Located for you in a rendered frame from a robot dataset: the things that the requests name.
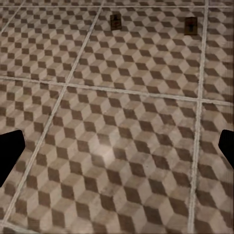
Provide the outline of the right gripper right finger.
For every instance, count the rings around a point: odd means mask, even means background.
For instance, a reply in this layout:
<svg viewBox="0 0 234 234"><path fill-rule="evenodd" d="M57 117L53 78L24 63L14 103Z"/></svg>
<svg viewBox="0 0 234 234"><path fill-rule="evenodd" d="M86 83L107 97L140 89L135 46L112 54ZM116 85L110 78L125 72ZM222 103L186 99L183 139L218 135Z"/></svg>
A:
<svg viewBox="0 0 234 234"><path fill-rule="evenodd" d="M234 132L222 130L218 146L234 169Z"/></svg>

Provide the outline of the mousetrap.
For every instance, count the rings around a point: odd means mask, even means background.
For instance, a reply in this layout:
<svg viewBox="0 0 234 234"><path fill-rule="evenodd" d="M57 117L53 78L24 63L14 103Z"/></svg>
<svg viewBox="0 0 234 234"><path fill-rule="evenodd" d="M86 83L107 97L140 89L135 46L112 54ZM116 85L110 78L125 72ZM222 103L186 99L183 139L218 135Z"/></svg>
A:
<svg viewBox="0 0 234 234"><path fill-rule="evenodd" d="M185 18L185 36L197 35L197 17Z"/></svg>
<svg viewBox="0 0 234 234"><path fill-rule="evenodd" d="M121 14L110 15L110 27L111 31L120 30L121 29Z"/></svg>

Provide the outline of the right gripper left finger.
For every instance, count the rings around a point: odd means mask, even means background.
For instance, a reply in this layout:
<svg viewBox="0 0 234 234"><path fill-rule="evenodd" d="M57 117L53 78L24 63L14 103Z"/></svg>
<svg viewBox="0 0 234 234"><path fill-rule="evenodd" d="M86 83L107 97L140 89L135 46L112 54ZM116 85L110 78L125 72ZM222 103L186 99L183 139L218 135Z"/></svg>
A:
<svg viewBox="0 0 234 234"><path fill-rule="evenodd" d="M22 130L0 135L0 187L2 187L24 149L25 141Z"/></svg>

